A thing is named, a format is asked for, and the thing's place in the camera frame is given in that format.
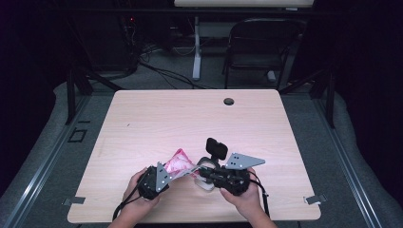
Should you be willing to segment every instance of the human hand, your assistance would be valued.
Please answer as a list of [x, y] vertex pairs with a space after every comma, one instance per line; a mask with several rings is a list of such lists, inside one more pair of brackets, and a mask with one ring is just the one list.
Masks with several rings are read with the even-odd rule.
[[[253, 168], [248, 168], [249, 172], [256, 173]], [[256, 177], [250, 175], [250, 179], [255, 181]], [[222, 196], [230, 203], [232, 203], [242, 216], [247, 220], [250, 220], [252, 216], [264, 213], [260, 206], [259, 189], [255, 183], [250, 183], [246, 192], [242, 193], [240, 196], [234, 196], [228, 192], [225, 188], [221, 188], [220, 192]]]
[[[133, 189], [136, 187], [140, 176], [145, 173], [147, 168], [133, 175], [124, 192], [122, 201], [125, 201]], [[133, 227], [144, 216], [146, 216], [157, 203], [160, 201], [161, 195], [153, 200], [143, 199], [140, 197], [139, 191], [136, 192], [127, 200], [129, 202], [122, 209], [121, 214], [110, 224], [109, 227]]]

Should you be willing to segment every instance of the gray carpet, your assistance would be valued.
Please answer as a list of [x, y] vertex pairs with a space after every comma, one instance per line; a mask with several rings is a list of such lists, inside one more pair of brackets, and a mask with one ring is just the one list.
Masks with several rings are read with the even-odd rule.
[[[198, 85], [214, 88], [223, 88], [221, 75], [223, 56], [222, 47], [206, 47], [202, 53], [201, 79]], [[149, 56], [148, 63], [154, 67], [169, 69], [191, 78], [193, 69], [193, 53], [181, 56], [175, 53], [156, 51]], [[128, 89], [190, 89], [190, 85], [179, 83], [172, 79], [164, 79], [159, 74], [139, 66], [138, 70], [129, 77], [114, 80], [119, 86]], [[57, 158], [51, 173], [36, 201], [32, 204], [21, 227], [76, 227], [67, 221], [68, 207], [62, 205], [65, 198], [75, 195], [78, 184], [84, 173], [86, 163], [92, 147], [98, 136], [113, 93], [97, 82], [91, 82], [95, 88], [93, 96], [81, 97], [85, 101], [83, 112], [72, 124], [72, 128], [86, 130], [82, 142], [67, 142], [61, 145], [62, 151]], [[368, 227], [356, 203], [355, 196], [340, 167], [336, 148], [326, 128], [320, 119], [315, 102], [307, 95], [306, 87], [296, 93], [282, 96], [282, 100], [297, 139], [301, 156], [316, 194], [325, 194], [327, 202], [320, 205], [322, 216], [315, 221], [303, 221], [301, 227]], [[11, 184], [6, 194], [0, 199], [1, 226], [6, 224], [12, 210], [23, 196], [29, 181], [47, 158], [63, 132], [67, 118], [66, 85], [59, 86], [57, 104], [52, 116], [44, 129], [37, 144], [32, 149], [29, 158], [20, 173]], [[403, 213], [395, 201], [383, 190], [376, 180], [371, 168], [363, 161], [355, 145], [354, 130], [345, 110], [345, 105], [339, 96], [336, 96], [335, 107], [336, 132], [342, 140], [343, 146], [349, 153], [355, 171], [366, 189], [374, 210], [379, 216], [383, 227], [399, 227], [403, 224]], [[296, 222], [277, 221], [279, 227], [297, 227]], [[82, 227], [107, 227], [107, 224], [85, 224]], [[139, 225], [139, 227], [250, 227], [246, 223], [240, 224], [166, 224]]]

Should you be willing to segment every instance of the chair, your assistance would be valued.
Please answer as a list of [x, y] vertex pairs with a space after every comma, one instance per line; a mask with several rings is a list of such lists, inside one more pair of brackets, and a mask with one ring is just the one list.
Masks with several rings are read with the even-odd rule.
[[305, 23], [292, 19], [250, 18], [230, 31], [222, 74], [228, 87], [230, 69], [279, 72], [279, 88], [290, 46], [304, 31]]

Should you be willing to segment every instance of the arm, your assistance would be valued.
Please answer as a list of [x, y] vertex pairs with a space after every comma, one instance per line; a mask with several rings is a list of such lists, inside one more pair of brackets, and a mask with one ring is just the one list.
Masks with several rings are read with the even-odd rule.
[[[248, 168], [250, 172], [255, 173], [255, 170]], [[256, 180], [254, 175], [251, 175], [251, 180]], [[232, 203], [240, 214], [245, 217], [253, 228], [276, 228], [276, 224], [264, 213], [260, 206], [259, 189], [255, 183], [250, 183], [249, 188], [242, 195], [236, 197], [226, 189], [220, 189], [222, 196]]]
[[[130, 182], [125, 190], [123, 200], [125, 200], [130, 192], [137, 185], [137, 181], [141, 174], [145, 172], [146, 168], [142, 171], [136, 173], [133, 177], [131, 177]], [[132, 200], [136, 199], [139, 195], [139, 191], [136, 191], [131, 197]], [[156, 197], [153, 200], [145, 200], [143, 198], [136, 199], [129, 204], [127, 204], [124, 209], [121, 211], [118, 217], [110, 223], [109, 228], [114, 227], [130, 227], [135, 226], [145, 215], [154, 208], [155, 205], [160, 201], [160, 196]]]

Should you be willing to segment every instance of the table top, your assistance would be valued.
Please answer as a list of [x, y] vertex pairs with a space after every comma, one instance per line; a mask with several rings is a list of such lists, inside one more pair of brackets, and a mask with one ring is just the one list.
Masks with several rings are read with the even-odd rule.
[[310, 8], [314, 0], [175, 0], [176, 7], [190, 8]]
[[[276, 90], [189, 89], [116, 92], [76, 193], [86, 200], [72, 204], [67, 219], [111, 222], [134, 173], [167, 162], [179, 148], [197, 163], [209, 157], [207, 138], [226, 144], [228, 153], [265, 160], [254, 168], [273, 220], [320, 217], [318, 206], [303, 200], [314, 191]], [[190, 176], [169, 185], [142, 222], [245, 221], [218, 189], [206, 192]]]

